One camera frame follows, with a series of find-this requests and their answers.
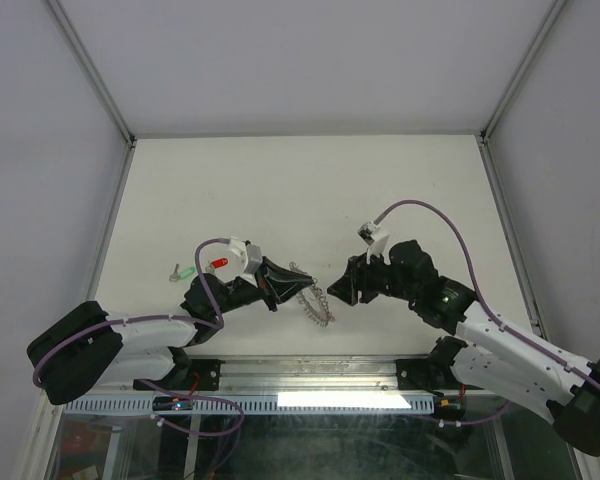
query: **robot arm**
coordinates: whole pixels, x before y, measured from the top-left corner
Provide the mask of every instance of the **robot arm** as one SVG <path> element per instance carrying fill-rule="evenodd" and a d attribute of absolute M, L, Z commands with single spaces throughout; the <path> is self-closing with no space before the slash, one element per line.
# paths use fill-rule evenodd
<path fill-rule="evenodd" d="M 427 324 L 452 335 L 436 345 L 429 356 L 432 362 L 450 369 L 461 383 L 528 408 L 574 447 L 600 455 L 600 391 L 575 373 L 600 383 L 600 360 L 592 363 L 558 348 L 489 307 L 495 322 L 476 292 L 438 274 L 417 241 L 394 245 L 386 264 L 388 232 L 369 222 L 358 234 L 367 242 L 367 251 L 349 259 L 345 274 L 327 289 L 329 294 L 352 306 L 379 295 L 407 301 Z"/>
<path fill-rule="evenodd" d="M 258 300 L 276 311 L 277 305 L 313 285 L 311 276 L 279 267 L 250 242 L 232 239 L 228 244 L 242 271 L 227 283 L 203 274 L 216 305 L 196 277 L 181 305 L 193 318 L 149 315 L 129 319 L 109 315 L 97 302 L 89 301 L 34 340 L 27 355 L 36 367 L 38 386 L 44 388 L 50 402 L 65 404 L 96 385 L 135 379 L 180 389 L 188 378 L 193 381 L 188 375 L 191 362 L 183 348 L 208 341 L 224 326 L 218 312 Z"/>

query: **enclosure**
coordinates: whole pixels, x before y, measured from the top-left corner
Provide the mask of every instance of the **enclosure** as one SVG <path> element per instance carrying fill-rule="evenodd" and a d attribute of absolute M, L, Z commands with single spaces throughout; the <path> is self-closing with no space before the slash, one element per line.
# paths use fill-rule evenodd
<path fill-rule="evenodd" d="M 201 241 L 249 239 L 326 289 L 364 252 L 360 225 L 405 198 L 453 220 L 511 322 L 600 357 L 600 1 L 0 2 L 0 478 L 600 478 L 522 408 L 423 419 L 435 398 L 399 362 L 440 331 L 396 299 L 329 296 L 326 328 L 295 300 L 254 304 L 189 348 L 246 409 L 239 443 L 135 418 L 152 393 L 53 407 L 31 385 L 27 345 L 86 299 L 182 313 L 189 281 L 169 276 Z M 469 283 L 431 212 L 387 226 Z M 312 390 L 399 392 L 412 411 L 278 405 Z M 463 398 L 471 418 L 502 405 Z"/>

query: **white cable tray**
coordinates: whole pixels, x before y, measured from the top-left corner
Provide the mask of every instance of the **white cable tray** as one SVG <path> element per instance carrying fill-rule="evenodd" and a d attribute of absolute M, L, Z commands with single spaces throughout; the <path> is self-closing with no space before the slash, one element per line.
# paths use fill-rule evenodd
<path fill-rule="evenodd" d="M 284 407 L 278 405 L 275 395 L 244 396 L 222 395 L 236 402 L 246 415 L 429 415 L 433 413 L 433 397 L 428 395 L 404 395 L 411 408 L 361 408 L 361 407 Z M 135 395 L 84 395 L 65 407 L 68 414 L 107 416 L 150 415 L 153 413 L 154 394 Z M 160 415 L 232 415 L 231 406 L 207 400 L 197 401 L 191 410 L 161 411 Z"/>

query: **screw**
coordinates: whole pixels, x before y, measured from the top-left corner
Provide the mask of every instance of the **screw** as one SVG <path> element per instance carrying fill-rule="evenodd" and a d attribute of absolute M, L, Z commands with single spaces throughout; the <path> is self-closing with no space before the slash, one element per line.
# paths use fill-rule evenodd
<path fill-rule="evenodd" d="M 180 264 L 176 263 L 176 268 L 173 270 L 173 273 L 169 275 L 170 282 L 177 282 L 180 280 L 180 274 L 178 273 L 178 269 L 180 268 Z"/>

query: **white table surface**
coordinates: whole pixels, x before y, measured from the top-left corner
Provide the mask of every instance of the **white table surface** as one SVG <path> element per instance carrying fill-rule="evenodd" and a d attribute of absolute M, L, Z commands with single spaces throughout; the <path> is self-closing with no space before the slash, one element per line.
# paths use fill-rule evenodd
<path fill-rule="evenodd" d="M 472 136 L 253 137 L 140 140 L 96 298 L 129 315 L 182 313 L 193 265 L 212 237 L 251 240 L 275 263 L 290 261 L 326 287 L 366 245 L 356 231 L 391 203 L 415 198 L 444 211 L 462 232 L 490 304 L 529 321 L 496 207 Z M 433 213 L 401 207 L 383 225 L 393 243 L 417 239 L 440 274 L 467 285 L 453 233 Z M 233 259 L 222 246 L 203 261 Z M 235 263 L 218 276 L 230 280 Z M 349 307 L 329 297 L 337 321 L 320 328 L 294 300 L 270 313 L 263 302 L 226 315 L 226 328 L 191 353 L 204 355 L 408 355 L 444 334 L 406 302 L 379 297 Z"/>

